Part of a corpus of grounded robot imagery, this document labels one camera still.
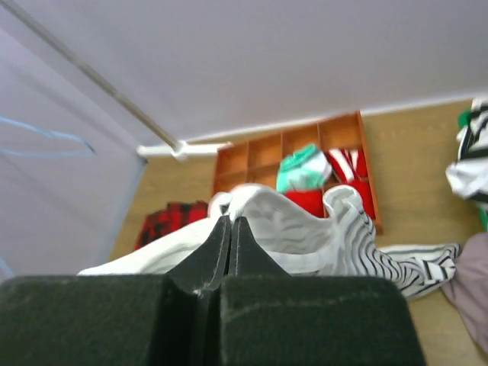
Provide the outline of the blue wire hanger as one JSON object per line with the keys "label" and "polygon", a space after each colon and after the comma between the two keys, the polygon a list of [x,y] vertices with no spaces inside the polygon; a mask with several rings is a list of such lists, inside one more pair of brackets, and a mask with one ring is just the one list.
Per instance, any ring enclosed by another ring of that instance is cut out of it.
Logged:
{"label": "blue wire hanger", "polygon": [[96,156],[95,148],[79,136],[46,130],[1,117],[9,130],[1,134],[1,154],[25,158],[60,159]]}

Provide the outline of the red black plaid shirt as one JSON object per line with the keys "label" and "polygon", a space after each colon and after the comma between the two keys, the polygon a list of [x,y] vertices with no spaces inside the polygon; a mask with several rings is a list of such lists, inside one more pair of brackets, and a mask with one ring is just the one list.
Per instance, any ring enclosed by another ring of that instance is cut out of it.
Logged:
{"label": "red black plaid shirt", "polygon": [[208,203],[205,201],[169,202],[165,209],[146,215],[134,250],[141,249],[190,223],[206,218],[207,208]]}

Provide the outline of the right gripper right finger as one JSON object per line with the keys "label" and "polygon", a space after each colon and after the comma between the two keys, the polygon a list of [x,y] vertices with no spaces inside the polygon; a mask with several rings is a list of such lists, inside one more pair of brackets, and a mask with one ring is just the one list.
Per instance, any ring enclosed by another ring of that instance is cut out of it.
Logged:
{"label": "right gripper right finger", "polygon": [[205,365],[424,365],[408,306],[389,281],[293,277],[258,245],[248,221],[232,228],[210,301]]}

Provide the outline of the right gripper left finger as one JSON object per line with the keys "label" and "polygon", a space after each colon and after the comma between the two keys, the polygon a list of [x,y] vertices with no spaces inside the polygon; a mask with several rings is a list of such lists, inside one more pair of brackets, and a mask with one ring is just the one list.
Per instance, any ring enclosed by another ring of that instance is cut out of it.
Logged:
{"label": "right gripper left finger", "polygon": [[231,224],[167,274],[30,276],[1,286],[3,365],[218,365]]}

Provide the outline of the mauve garment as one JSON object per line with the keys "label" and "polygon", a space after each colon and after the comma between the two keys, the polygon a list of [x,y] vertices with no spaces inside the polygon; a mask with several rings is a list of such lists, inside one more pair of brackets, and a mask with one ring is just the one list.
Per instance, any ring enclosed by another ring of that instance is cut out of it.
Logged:
{"label": "mauve garment", "polygon": [[454,277],[441,287],[457,308],[470,337],[487,353],[487,233],[468,239]]}

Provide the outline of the red cloth right compartment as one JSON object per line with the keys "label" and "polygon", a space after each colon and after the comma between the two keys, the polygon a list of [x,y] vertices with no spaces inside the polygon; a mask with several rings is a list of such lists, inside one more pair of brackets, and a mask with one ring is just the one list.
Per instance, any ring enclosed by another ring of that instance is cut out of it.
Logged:
{"label": "red cloth right compartment", "polygon": [[360,211],[364,211],[372,220],[375,220],[374,200],[369,181],[354,180],[347,182],[345,185],[348,188],[352,188],[357,195],[354,205]]}

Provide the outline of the white metal clothes rack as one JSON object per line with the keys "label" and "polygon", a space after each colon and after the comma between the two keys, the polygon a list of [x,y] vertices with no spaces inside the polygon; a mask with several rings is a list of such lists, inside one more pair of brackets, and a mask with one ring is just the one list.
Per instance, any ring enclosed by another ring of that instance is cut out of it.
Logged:
{"label": "white metal clothes rack", "polygon": [[157,146],[139,146],[136,150],[139,156],[143,158],[172,156],[177,160],[183,160],[193,156],[215,156],[219,150],[232,145],[230,142],[191,144],[177,140],[16,2],[2,1],[1,6],[164,142]]}

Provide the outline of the thin striped tank top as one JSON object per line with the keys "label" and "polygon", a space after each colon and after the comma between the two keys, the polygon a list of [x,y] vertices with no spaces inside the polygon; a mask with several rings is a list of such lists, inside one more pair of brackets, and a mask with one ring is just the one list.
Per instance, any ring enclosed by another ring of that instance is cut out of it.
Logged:
{"label": "thin striped tank top", "polygon": [[207,218],[80,273],[164,274],[204,243],[218,219],[235,223],[245,217],[256,242],[290,275],[375,276],[392,281],[406,298],[429,294],[454,277],[459,244],[379,248],[373,221],[354,188],[331,188],[323,203],[329,216],[318,218],[267,186],[239,185],[212,198]]}

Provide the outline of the brown compartment tray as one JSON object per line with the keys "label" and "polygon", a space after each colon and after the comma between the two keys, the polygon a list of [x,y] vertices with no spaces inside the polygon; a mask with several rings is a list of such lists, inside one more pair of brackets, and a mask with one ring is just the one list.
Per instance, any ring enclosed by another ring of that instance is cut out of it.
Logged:
{"label": "brown compartment tray", "polygon": [[281,161],[310,144],[316,145],[324,153],[340,149],[351,156],[355,180],[361,182],[360,194],[366,203],[366,212],[372,215],[377,233],[382,234],[384,226],[380,218],[364,123],[358,111],[219,148],[211,193],[230,191],[243,183],[259,183],[275,188]]}

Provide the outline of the red cloth compartment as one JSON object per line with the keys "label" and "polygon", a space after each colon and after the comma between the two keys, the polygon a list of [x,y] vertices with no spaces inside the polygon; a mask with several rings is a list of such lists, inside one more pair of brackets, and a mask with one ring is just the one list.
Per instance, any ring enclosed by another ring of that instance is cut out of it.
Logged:
{"label": "red cloth compartment", "polygon": [[325,217],[323,206],[323,194],[319,190],[309,191],[287,191],[284,196],[293,201],[296,205],[318,218]]}
{"label": "red cloth compartment", "polygon": [[347,182],[345,185],[348,188],[352,188],[357,195],[354,205],[360,211],[364,211],[372,220],[375,220],[374,200],[369,181],[354,180]]}

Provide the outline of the bold striped garment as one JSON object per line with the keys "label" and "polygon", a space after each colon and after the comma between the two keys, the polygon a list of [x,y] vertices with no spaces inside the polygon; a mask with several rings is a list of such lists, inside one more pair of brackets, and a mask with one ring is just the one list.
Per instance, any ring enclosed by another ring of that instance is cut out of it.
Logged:
{"label": "bold striped garment", "polygon": [[457,159],[445,171],[457,196],[487,211],[487,96],[472,101],[470,123],[456,136]]}

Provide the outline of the red white striped sock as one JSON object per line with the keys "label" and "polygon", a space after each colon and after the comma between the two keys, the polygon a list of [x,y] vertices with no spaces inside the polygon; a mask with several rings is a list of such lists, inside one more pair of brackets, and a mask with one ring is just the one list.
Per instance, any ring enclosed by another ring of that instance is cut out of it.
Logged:
{"label": "red white striped sock", "polygon": [[341,183],[368,177],[368,167],[363,149],[330,149],[326,158],[332,173]]}

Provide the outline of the red cloth left compartment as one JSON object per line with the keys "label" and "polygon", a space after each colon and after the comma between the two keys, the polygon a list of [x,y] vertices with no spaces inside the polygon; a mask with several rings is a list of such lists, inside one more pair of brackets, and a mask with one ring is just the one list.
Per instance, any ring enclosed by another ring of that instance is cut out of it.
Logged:
{"label": "red cloth left compartment", "polygon": [[296,205],[318,218],[325,217],[323,206],[323,194],[319,190],[309,191],[287,191],[284,196],[293,201]]}

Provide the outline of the mint white sock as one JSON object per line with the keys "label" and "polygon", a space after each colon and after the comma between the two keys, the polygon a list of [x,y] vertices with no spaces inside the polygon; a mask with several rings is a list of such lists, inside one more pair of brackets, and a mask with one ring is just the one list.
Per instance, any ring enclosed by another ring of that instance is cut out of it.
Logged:
{"label": "mint white sock", "polygon": [[325,153],[309,144],[286,156],[278,169],[276,191],[312,191],[320,189],[332,174]]}

